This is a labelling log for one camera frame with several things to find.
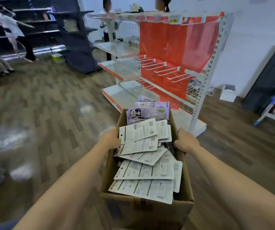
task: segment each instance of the white packaging card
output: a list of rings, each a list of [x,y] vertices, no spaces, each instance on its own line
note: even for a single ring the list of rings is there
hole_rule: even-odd
[[[172,157],[161,157],[154,166],[124,160],[114,180],[136,179],[174,179],[174,160]]]
[[[153,166],[166,150],[166,148],[158,148],[155,152],[140,152],[135,154],[120,155],[119,157]]]
[[[181,161],[177,161],[176,158],[171,154],[169,150],[166,150],[162,157],[172,157],[174,161],[174,192],[179,193],[180,191],[180,182],[181,182],[181,174],[182,174],[182,166],[183,163]]]
[[[159,143],[171,142],[171,126],[167,125],[168,127],[168,138],[167,139],[159,139]]]
[[[121,144],[114,156],[132,154],[137,152],[156,151],[158,149],[158,135],[141,139],[135,142]]]
[[[109,192],[172,204],[173,180],[115,180]]]
[[[167,139],[169,136],[167,120],[160,120],[160,121],[157,121],[156,123],[158,128],[159,139]]]
[[[119,128],[121,144],[145,139],[157,134],[158,129],[155,118]]]

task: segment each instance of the panda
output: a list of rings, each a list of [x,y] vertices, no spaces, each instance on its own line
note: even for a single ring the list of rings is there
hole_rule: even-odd
[[[130,112],[131,116],[141,116],[141,109],[135,109]]]

